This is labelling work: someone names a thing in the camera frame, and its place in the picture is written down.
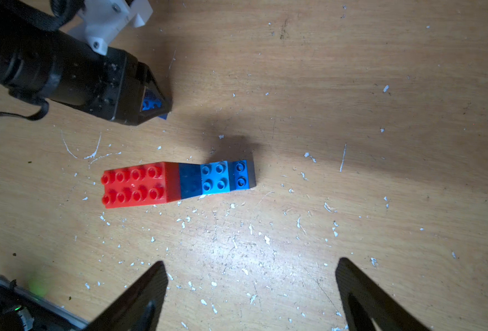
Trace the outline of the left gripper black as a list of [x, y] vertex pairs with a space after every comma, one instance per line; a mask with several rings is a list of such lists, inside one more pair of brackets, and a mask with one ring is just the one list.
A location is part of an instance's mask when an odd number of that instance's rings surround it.
[[[20, 49], [20, 83], [31, 97], [127, 126], [167, 119], [172, 109], [147, 64], [117, 48], [99, 55], [60, 31], [38, 33]], [[163, 110], [142, 112], [146, 90], [162, 99]]]

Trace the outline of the light blue long lego brick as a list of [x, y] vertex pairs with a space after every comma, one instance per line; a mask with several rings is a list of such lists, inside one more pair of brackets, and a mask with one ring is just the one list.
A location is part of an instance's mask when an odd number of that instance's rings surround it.
[[201, 165], [202, 193], [221, 194], [230, 192], [228, 162], [220, 161]]

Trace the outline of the small blue lego brick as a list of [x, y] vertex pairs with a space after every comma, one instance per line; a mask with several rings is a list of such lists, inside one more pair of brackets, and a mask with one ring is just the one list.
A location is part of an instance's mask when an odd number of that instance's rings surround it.
[[143, 97], [143, 106], [141, 111], [150, 113], [155, 110], [163, 110], [164, 104], [160, 97], [154, 94], [151, 90], [146, 90]]

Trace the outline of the red long lego brick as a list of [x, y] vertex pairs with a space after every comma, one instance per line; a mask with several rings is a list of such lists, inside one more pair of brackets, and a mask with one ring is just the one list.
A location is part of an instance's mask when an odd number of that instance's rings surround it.
[[179, 164], [158, 162], [106, 170], [102, 203], [107, 209], [159, 205], [181, 199]]

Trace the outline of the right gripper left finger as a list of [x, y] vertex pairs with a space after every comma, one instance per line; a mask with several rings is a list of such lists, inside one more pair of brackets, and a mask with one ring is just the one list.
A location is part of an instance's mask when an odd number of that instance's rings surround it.
[[155, 330], [168, 285], [165, 264], [156, 262], [86, 330]]

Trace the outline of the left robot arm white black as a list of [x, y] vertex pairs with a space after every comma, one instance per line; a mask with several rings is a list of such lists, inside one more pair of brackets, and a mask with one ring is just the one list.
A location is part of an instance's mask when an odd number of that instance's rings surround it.
[[38, 107], [49, 102], [127, 126], [166, 117], [172, 103], [150, 67], [111, 42], [126, 26], [144, 26], [148, 1], [51, 1], [46, 13], [0, 1], [0, 85]]

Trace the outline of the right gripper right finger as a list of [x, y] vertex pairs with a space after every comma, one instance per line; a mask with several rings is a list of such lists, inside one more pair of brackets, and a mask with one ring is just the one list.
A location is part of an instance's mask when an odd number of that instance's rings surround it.
[[346, 257], [339, 259], [336, 282], [350, 330], [426, 330]]

